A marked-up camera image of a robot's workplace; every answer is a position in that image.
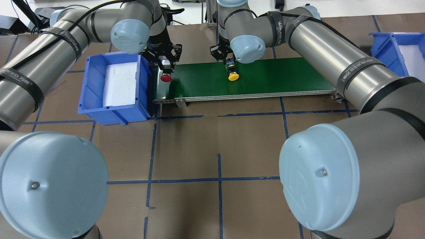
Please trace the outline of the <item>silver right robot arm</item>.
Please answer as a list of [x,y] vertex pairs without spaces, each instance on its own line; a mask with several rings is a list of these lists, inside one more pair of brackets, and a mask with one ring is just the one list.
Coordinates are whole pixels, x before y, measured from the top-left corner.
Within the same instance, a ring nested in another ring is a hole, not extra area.
[[[336,103],[328,94],[267,97],[191,103],[216,117],[217,173],[223,178],[277,175],[278,146],[289,136],[315,124],[358,115],[351,103]],[[219,196],[216,226],[176,233],[177,239],[308,239],[310,231],[296,223],[277,180],[216,183]]]

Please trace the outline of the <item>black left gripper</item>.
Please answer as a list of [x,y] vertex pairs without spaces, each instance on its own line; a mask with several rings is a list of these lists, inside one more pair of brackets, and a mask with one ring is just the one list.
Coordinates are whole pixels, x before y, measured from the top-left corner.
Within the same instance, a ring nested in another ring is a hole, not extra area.
[[141,52],[141,55],[149,62],[153,62],[160,70],[164,70],[163,62],[168,59],[174,71],[176,63],[181,58],[182,48],[182,44],[171,42],[169,32],[165,28],[161,33],[149,37],[146,48]]

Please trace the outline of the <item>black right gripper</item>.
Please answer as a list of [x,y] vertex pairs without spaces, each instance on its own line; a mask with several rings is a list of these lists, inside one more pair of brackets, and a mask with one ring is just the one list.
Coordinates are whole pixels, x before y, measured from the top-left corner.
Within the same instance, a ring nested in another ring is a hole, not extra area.
[[210,54],[217,62],[224,62],[225,67],[235,67],[236,59],[228,39],[218,36],[217,45],[210,47]]

